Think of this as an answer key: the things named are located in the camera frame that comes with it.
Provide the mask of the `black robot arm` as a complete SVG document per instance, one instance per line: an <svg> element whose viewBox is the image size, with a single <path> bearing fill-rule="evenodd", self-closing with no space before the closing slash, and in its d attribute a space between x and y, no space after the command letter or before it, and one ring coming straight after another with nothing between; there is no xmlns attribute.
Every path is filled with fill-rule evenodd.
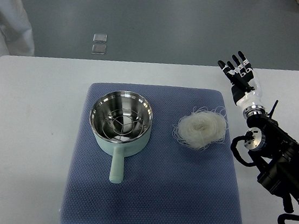
<svg viewBox="0 0 299 224"><path fill-rule="evenodd" d="M242 105L249 127L247 133L231 142L231 151L245 167L257 167L260 183L283 199L284 210L292 213L292 199L299 205L299 143L283 131L262 105Z"/></svg>

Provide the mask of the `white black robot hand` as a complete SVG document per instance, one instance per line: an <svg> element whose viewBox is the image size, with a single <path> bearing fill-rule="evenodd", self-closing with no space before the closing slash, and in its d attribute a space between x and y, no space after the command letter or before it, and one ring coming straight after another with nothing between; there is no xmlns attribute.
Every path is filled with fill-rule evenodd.
<svg viewBox="0 0 299 224"><path fill-rule="evenodd" d="M232 62L219 60L218 66L232 85L233 102L242 110L244 118L254 114L265 114L261 102L261 85L250 61L241 51L233 55L232 59Z"/></svg>

